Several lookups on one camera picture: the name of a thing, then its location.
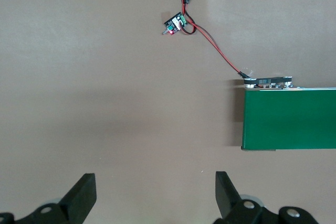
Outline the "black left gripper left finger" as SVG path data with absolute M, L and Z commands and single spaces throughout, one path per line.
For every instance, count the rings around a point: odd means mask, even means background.
M 84 174 L 58 203 L 48 203 L 22 219 L 1 213 L 1 223 L 83 223 L 97 200 L 94 173 Z

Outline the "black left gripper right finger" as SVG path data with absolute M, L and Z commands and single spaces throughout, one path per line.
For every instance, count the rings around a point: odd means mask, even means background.
M 252 199 L 243 199 L 226 172 L 216 172 L 215 197 L 221 218 L 215 223 L 317 223 L 302 208 L 286 206 L 275 214 Z

